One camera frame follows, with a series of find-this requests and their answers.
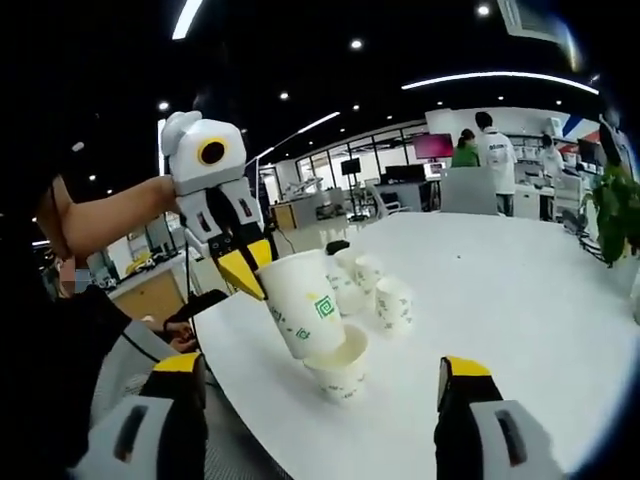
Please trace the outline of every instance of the white paper cup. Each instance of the white paper cup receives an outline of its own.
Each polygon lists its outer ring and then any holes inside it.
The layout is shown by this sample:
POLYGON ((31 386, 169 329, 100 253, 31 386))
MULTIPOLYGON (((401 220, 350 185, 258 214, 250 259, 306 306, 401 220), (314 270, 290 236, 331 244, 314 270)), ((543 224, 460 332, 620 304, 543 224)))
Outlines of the white paper cup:
POLYGON ((376 317, 386 333, 406 331, 413 323, 413 297, 408 285, 394 277, 376 284, 376 317))
POLYGON ((329 283, 336 294, 336 302, 341 315, 353 315, 365 305, 362 289, 341 267, 331 262, 329 265, 329 283))
POLYGON ((293 358, 332 352, 345 340, 321 250, 290 255, 258 270, 267 306, 293 358))
POLYGON ((382 278, 382 263, 371 255, 361 255, 356 259, 356 282, 367 298, 374 295, 376 283, 382 278))
POLYGON ((306 358, 303 363, 320 390, 336 402, 351 402, 362 393, 367 376, 367 335, 353 325, 345 325, 346 341, 334 352, 306 358))
POLYGON ((336 263, 354 280, 356 278, 356 258, 359 256, 360 254, 353 247, 343 248, 333 254, 336 263))

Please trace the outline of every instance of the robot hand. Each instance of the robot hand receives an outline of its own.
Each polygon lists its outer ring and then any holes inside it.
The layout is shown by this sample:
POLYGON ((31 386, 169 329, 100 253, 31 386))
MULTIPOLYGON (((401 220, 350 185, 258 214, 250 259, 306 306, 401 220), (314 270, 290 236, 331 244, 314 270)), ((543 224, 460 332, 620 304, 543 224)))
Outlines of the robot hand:
POLYGON ((226 281, 264 299, 255 272, 271 262, 271 247, 244 176, 240 131, 197 111, 176 112, 162 130, 161 146, 169 156, 187 243, 211 257, 226 281))

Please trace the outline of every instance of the white shirt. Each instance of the white shirt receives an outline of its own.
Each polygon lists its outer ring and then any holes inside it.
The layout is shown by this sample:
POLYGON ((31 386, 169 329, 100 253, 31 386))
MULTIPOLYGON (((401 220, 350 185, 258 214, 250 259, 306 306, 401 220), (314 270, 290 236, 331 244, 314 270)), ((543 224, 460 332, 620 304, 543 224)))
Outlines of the white shirt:
POLYGON ((555 148, 545 148, 540 152, 540 160, 542 160, 542 166, 544 172, 551 178, 558 178, 564 169, 564 162, 562 160, 562 154, 555 148))
POLYGON ((478 138, 478 157, 481 166, 491 168, 497 194, 516 193, 516 152, 506 135, 495 127, 485 128, 478 138))

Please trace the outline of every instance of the green logo on cup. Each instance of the green logo on cup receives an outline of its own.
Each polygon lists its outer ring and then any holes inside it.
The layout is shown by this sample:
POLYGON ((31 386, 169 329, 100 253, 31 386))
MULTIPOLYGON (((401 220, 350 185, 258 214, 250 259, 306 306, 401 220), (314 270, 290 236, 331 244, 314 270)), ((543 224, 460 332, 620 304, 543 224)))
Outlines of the green logo on cup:
POLYGON ((316 312, 320 315, 320 318, 326 318, 335 311, 335 307, 333 306, 333 303, 331 303, 329 295, 321 298, 314 305, 316 307, 316 312))

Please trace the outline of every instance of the black ceiling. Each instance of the black ceiling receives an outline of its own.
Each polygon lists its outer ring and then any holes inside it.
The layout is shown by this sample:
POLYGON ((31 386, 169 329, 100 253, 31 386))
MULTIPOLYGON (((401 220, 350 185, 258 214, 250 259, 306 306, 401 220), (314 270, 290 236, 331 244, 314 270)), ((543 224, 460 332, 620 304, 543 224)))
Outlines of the black ceiling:
POLYGON ((342 112, 287 142, 265 163, 306 153, 310 140, 321 146, 380 128, 388 115, 392 123, 421 118, 438 101, 452 108, 529 106, 594 118, 597 97, 541 81, 468 80, 401 90, 425 78, 490 69, 585 81, 556 45, 509 37, 497 5, 485 3, 493 9, 488 18, 478 18, 478 3, 470 0, 204 0, 181 41, 171 35, 184 0, 56 3, 31 25, 32 38, 39 39, 31 53, 16 55, 20 72, 27 72, 17 82, 32 102, 25 103, 27 110, 36 106, 40 121, 68 148, 65 176, 79 201, 157 174, 157 120, 190 109, 205 90, 208 116, 248 129, 250 156, 342 112), (354 38, 364 41, 361 51, 349 49, 354 38), (279 99, 282 91, 290 95, 287 102, 279 99), (158 112, 160 100, 170 102, 169 112, 158 112), (354 103, 359 112, 352 111, 354 103), (77 141, 85 148, 73 154, 77 141), (96 180, 90 182, 92 174, 96 180))

